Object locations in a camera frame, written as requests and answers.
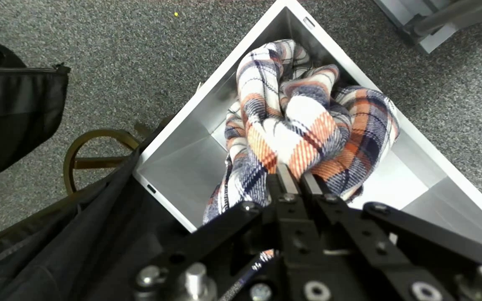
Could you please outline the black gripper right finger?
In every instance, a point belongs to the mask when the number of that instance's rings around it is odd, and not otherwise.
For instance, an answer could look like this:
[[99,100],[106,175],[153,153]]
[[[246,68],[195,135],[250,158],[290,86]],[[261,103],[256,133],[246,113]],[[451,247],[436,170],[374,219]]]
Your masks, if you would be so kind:
[[320,183],[313,173],[305,173],[303,183],[312,195],[322,195],[323,193],[323,190],[322,190],[322,187],[320,187]]

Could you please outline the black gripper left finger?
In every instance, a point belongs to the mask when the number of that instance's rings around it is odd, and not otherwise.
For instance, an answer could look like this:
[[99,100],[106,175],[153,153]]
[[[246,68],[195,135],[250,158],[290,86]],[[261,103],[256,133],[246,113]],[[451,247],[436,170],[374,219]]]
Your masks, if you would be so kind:
[[298,195],[298,185],[287,163],[278,165],[280,192],[285,202],[293,202]]

